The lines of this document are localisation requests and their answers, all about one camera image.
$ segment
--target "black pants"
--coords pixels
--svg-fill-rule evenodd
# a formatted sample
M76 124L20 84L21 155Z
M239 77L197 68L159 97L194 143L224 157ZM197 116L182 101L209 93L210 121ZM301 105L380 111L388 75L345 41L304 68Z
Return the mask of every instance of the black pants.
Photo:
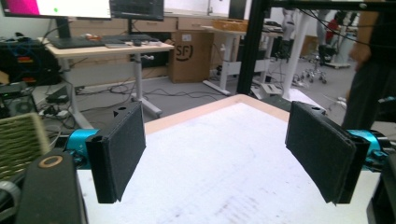
M353 78L342 127L371 129L379 109L378 100L387 96L396 96L396 66L375 61L365 63Z

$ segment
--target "desk leg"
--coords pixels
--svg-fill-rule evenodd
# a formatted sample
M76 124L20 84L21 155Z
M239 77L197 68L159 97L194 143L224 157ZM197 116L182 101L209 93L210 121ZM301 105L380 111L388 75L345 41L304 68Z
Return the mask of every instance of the desk leg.
M226 91L226 85L227 85L227 76L228 76L228 62L231 61L231 52L233 51L233 38L234 35L227 35L226 42L225 42L225 51L224 51L224 59L222 63L222 70L221 70L221 76L220 76L220 84L219 86L205 80L204 84L206 84L208 87L215 89L216 91L219 91L223 93L224 95L231 95L229 91Z
M66 82L68 82L68 83L71 83L69 61L67 61L67 59L62 59L61 62L62 62L62 66L64 67L64 80ZM76 123L78 124L78 126L81 129L93 129L91 124L87 121L87 119L78 110L76 93L74 91L74 87L73 88L67 88L67 91L68 91L68 93L70 95L70 113L74 117L74 119L75 119Z
M143 107L147 109L149 112L153 113L157 118L160 117L162 111L157 106L153 105L145 98L143 98L143 89L142 89L142 60L140 53L136 53L134 55L134 75L136 78L136 93L132 93L132 97L135 101L141 101Z
M263 71L260 74L260 79L258 81L253 79L253 82L256 84L262 84L265 82L265 77L268 74L268 70L270 68L271 50L272 50L273 45L274 45L274 37L269 36L268 43L267 43L267 50L265 51L265 55L264 55L265 71Z
M301 52L301 48L303 47L306 30L308 29L309 18L310 17L308 15L303 13L302 17L300 18L300 22L298 23L300 27L296 29L297 30L296 38L294 39L293 48L291 50L291 55L289 59L288 71L286 73L286 78L283 85L284 88L283 98L286 99L290 98L290 87L293 81L294 73L297 68L297 62L300 58L300 52Z

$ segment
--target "yellow mesh basket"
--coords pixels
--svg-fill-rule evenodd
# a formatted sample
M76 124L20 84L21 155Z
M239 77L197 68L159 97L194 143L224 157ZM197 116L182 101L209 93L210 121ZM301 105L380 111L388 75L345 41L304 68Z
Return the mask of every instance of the yellow mesh basket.
M49 139L36 113L0 119L0 180L9 179L49 151Z

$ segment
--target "cardboard box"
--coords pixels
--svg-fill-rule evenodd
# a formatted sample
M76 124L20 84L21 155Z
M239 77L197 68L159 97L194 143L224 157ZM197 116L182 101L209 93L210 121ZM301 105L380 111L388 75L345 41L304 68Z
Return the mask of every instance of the cardboard box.
M212 25L216 29L224 31L241 31L246 32L248 30L248 21L240 20L213 20Z
M209 78L214 35L200 31L172 33L175 49L169 52L169 78L174 83L202 82Z
M316 36L306 35L300 56L304 57L314 53L317 50L317 47L318 47L318 38Z

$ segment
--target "table surface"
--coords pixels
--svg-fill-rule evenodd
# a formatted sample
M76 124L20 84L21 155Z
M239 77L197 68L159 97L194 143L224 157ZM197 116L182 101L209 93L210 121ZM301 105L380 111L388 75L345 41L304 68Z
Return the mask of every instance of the table surface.
M325 203L285 148L288 113L236 95L146 124L147 148L120 203L99 204L78 171L91 223L367 223L379 174L351 204Z
M103 55L117 55L117 54L135 54L135 53L152 53L167 51L173 49L172 45L162 43L160 46L142 45L142 47L132 46L132 43L127 42L131 46L128 48L109 49L107 47L81 48L81 49L57 49L51 44L47 44L46 48L56 58L77 58L89 56L103 56Z
M227 31L227 30L220 30L217 28L214 28L213 26L202 26L202 28L206 29L207 31L213 31L213 32L218 32L218 33L224 33L227 35L246 35L247 32L245 31ZM278 37L278 36L282 36L282 33L276 33L276 32L270 32L270 33L266 33L266 32L262 32L263 35L265 36L270 36L270 37Z

